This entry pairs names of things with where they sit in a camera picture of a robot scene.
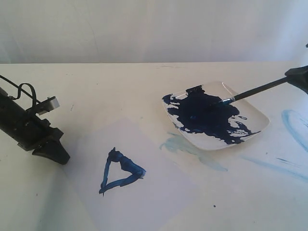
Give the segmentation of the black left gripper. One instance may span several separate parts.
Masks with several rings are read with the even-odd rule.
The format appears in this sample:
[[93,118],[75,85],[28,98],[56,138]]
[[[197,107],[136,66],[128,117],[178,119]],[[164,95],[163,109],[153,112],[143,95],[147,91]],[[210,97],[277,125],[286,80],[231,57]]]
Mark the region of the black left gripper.
[[41,120],[37,116],[23,118],[14,125],[14,140],[25,151],[34,150],[32,154],[35,156],[65,165],[70,155],[58,142],[64,133],[50,125],[47,119]]

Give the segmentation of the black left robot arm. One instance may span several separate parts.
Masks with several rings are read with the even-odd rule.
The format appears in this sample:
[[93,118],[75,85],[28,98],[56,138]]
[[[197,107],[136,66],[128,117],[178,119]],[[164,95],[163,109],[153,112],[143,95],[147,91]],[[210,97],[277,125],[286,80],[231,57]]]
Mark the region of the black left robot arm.
[[47,119],[40,119],[42,115],[58,108],[56,97],[50,97],[24,110],[14,102],[3,89],[0,90],[0,129],[13,138],[18,146],[33,155],[50,159],[61,165],[67,164],[70,155],[60,142],[63,132],[51,127]]

